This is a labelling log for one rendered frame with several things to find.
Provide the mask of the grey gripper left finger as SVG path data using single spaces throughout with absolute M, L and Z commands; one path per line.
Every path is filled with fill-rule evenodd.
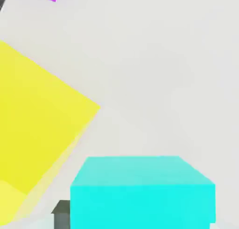
M 60 200 L 50 214 L 36 223 L 36 229 L 70 229 L 70 201 Z

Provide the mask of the large yellow box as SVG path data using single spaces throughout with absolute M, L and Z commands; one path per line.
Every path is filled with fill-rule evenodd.
M 0 41 L 0 226 L 32 213 L 99 108 Z

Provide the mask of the small cyan cube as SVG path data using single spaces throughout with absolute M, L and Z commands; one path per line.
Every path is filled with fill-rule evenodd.
M 215 191 L 178 156 L 89 157 L 70 186 L 70 228 L 210 229 Z

